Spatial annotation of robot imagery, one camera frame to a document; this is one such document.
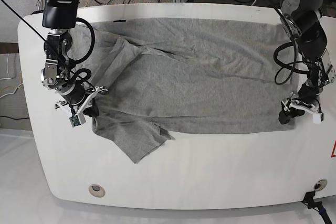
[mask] t-shirt sleeve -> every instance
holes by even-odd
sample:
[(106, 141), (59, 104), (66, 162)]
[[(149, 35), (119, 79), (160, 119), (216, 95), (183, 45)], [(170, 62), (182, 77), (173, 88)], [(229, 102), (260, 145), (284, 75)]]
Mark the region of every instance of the t-shirt sleeve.
[(113, 110), (94, 118), (92, 130), (112, 140), (135, 164), (171, 139), (153, 122)]

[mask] gray t-shirt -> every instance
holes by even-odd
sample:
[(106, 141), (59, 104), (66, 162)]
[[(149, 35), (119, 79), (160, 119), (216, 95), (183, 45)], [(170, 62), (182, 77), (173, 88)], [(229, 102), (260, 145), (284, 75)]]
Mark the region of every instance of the gray t-shirt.
[[(93, 131), (139, 162), (171, 139), (167, 131), (236, 134), (283, 131), (280, 101), (297, 77), (277, 86), (273, 52), (288, 41), (278, 25), (210, 19), (136, 19), (93, 24), (95, 49), (80, 67), (98, 95)], [(84, 55), (89, 31), (71, 31), (73, 58)], [(290, 62), (291, 49), (279, 58)], [(283, 71), (279, 81), (288, 73)]]

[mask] black bracket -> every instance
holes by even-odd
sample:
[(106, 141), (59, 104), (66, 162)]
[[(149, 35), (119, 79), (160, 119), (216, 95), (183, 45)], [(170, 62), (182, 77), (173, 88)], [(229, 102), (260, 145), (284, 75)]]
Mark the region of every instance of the black bracket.
[(304, 199), (303, 199), (302, 203), (307, 205), (308, 209), (317, 208), (320, 216), (324, 220), (324, 223), (332, 224), (332, 222), (331, 222), (331, 220), (330, 220), (330, 218), (327, 214), (327, 210), (323, 207), (322, 202), (321, 201), (315, 202), (314, 199), (313, 199), (314, 196), (315, 196), (315, 191), (309, 191), (304, 196)]

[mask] white table surface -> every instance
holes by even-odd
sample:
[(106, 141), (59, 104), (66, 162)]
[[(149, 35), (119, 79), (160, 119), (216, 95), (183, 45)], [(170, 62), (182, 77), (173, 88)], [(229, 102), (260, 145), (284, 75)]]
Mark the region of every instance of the white table surface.
[[(78, 16), (89, 22), (175, 17), (231, 19), (278, 24), (272, 9), (218, 4), (133, 4), (88, 7)], [(26, 20), (43, 36), (42, 15)], [(336, 20), (321, 20), (336, 65)], [(134, 165), (110, 140), (91, 131), (91, 120), (73, 129), (54, 110), (60, 97), (40, 84), (43, 41), (22, 22), (19, 50), (29, 116), (51, 192), (60, 199), (149, 209), (224, 209), (283, 204), (303, 199), (320, 179), (328, 186), (317, 197), (336, 195), (336, 86), (325, 88), (325, 122), (297, 119), (293, 131), (246, 135), (172, 133), (151, 155)], [(106, 195), (95, 198), (91, 184)]]
[[(323, 224), (302, 203), (202, 211), (145, 210), (60, 200), (48, 188), (31, 132), (0, 129), (0, 223)], [(324, 198), (336, 220), (336, 197)]]

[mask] metal grommet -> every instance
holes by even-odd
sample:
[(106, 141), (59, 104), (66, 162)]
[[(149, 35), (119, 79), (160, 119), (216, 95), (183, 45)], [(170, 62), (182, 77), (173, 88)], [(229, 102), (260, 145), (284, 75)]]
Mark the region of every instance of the metal grommet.
[(104, 188), (102, 188), (99, 185), (91, 185), (89, 186), (89, 192), (91, 193), (91, 195), (97, 197), (97, 198), (101, 198), (105, 196), (105, 190)]
[(321, 179), (314, 185), (314, 191), (322, 191), (327, 186), (328, 181), (326, 179)]

